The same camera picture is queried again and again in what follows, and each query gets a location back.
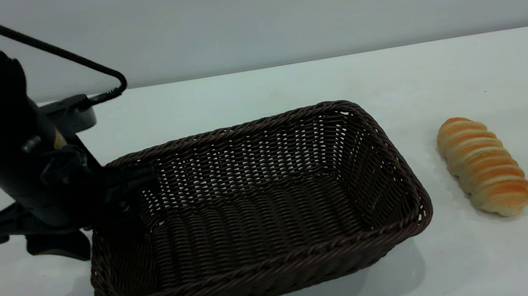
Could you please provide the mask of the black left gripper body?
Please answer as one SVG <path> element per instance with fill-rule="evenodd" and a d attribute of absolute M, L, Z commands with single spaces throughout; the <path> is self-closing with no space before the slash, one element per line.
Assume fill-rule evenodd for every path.
<path fill-rule="evenodd" d="M 70 234 L 105 199 L 102 166 L 78 138 L 97 122 L 89 98 L 0 111 L 0 243 L 11 235 Z"/>

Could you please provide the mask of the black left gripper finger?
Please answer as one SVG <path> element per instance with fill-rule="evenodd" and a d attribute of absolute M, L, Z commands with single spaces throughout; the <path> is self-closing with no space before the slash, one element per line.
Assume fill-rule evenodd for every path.
<path fill-rule="evenodd" d="M 121 225 L 136 221 L 141 197 L 158 190 L 158 178 L 151 164 L 117 166 L 105 170 L 105 192 L 109 222 Z"/>
<path fill-rule="evenodd" d="M 91 243 L 83 232 L 77 230 L 64 235 L 26 236 L 26 250 L 30 255 L 54 255 L 80 261 L 91 258 Z"/>

